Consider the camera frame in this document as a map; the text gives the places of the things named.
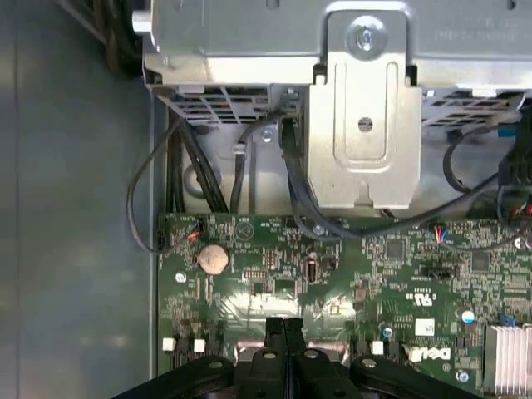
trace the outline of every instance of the capacitor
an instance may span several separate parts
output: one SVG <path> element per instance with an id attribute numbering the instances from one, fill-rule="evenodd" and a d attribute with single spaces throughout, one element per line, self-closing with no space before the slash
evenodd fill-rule
<path id="1" fill-rule="evenodd" d="M 200 250 L 197 260 L 204 272 L 216 276 L 229 265 L 229 251 L 220 244 L 207 244 Z"/>
<path id="2" fill-rule="evenodd" d="M 312 258 L 308 258 L 305 269 L 307 272 L 307 281 L 309 283 L 314 283 L 316 281 L 316 268 L 316 261 Z"/>
<path id="3" fill-rule="evenodd" d="M 389 327 L 384 327 L 382 329 L 382 336 L 386 339 L 390 339 L 393 335 L 393 330 Z"/>
<path id="4" fill-rule="evenodd" d="M 475 321 L 475 314 L 471 310 L 465 310 L 462 312 L 462 322 L 465 324 L 471 324 Z"/>

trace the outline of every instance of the gray metal panel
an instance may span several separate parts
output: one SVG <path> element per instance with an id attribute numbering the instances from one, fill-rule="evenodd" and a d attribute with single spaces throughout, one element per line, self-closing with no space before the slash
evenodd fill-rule
<path id="1" fill-rule="evenodd" d="M 125 212 L 150 98 L 52 2 L 0 3 L 0 397 L 111 397 L 152 364 L 152 259 Z M 154 187 L 138 189 L 144 232 Z"/>
<path id="2" fill-rule="evenodd" d="M 295 56 L 320 52 L 320 26 L 333 9 L 402 9 L 409 17 L 409 55 L 530 58 L 532 4 L 516 0 L 153 0 L 156 46 L 171 56 Z"/>
<path id="3" fill-rule="evenodd" d="M 14 2 L 0 2 L 0 397 L 17 397 L 17 116 Z"/>

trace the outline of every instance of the label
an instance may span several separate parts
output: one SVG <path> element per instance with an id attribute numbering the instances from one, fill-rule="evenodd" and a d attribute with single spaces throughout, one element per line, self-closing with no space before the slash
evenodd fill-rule
<path id="1" fill-rule="evenodd" d="M 429 293 L 408 293 L 406 299 L 413 300 L 416 306 L 428 308 L 434 303 L 436 295 L 434 293 L 432 295 Z"/>
<path id="2" fill-rule="evenodd" d="M 434 319 L 417 318 L 414 331 L 416 337 L 434 337 Z"/>
<path id="3" fill-rule="evenodd" d="M 451 349 L 449 347 L 443 347 L 438 349 L 437 347 L 421 347 L 423 353 L 423 359 L 441 359 L 441 360 L 451 360 Z"/>

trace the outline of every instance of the gray cable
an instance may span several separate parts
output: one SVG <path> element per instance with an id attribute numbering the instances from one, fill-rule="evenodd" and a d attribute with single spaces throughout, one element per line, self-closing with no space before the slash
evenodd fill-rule
<path id="1" fill-rule="evenodd" d="M 263 119 L 248 125 L 239 137 L 238 143 L 247 145 L 254 132 L 262 127 L 271 125 L 279 121 L 285 114 L 281 111 L 274 111 Z M 229 210 L 231 214 L 239 212 L 240 195 L 242 194 L 242 184 L 244 183 L 244 174 L 246 166 L 246 154 L 237 154 L 234 160 L 234 183 L 231 190 L 231 199 L 229 201 Z"/>
<path id="2" fill-rule="evenodd" d="M 133 176 L 133 179 L 131 180 L 128 188 L 127 188 L 127 197 L 126 197 L 126 213 L 127 213 L 127 220 L 129 222 L 131 233 L 133 234 L 133 238 L 141 247 L 147 252 L 150 252 L 152 254 L 158 254 L 158 255 L 165 255 L 170 254 L 174 252 L 178 247 L 180 247 L 182 244 L 184 244 L 188 236 L 194 232 L 194 230 L 197 228 L 196 226 L 193 226 L 190 229 L 190 232 L 184 235 L 183 237 L 180 237 L 176 240 L 175 244 L 167 249 L 156 249 L 151 248 L 148 244 L 144 242 L 142 237 L 139 233 L 139 228 L 136 225 L 135 221 L 135 214 L 133 212 L 133 198 L 135 196 L 135 188 L 136 185 L 139 183 L 139 180 L 144 173 L 145 169 L 148 167 L 150 162 L 159 154 L 159 152 L 163 149 L 168 139 L 174 134 L 174 131 L 177 130 L 180 125 L 184 123 L 184 120 L 179 118 L 177 119 L 164 133 L 162 139 L 157 143 L 157 145 L 154 147 L 154 149 L 151 151 L 151 153 L 148 155 L 148 157 L 145 159 L 145 161 L 142 163 L 140 168 L 136 171 L 135 175 Z"/>

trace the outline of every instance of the metal bracket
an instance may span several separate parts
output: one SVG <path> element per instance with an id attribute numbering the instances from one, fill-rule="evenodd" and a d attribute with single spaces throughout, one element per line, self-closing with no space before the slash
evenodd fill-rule
<path id="1" fill-rule="evenodd" d="M 406 81 L 403 11 L 328 16 L 327 78 L 310 87 L 307 172 L 324 208 L 404 209 L 420 176 L 421 89 Z"/>

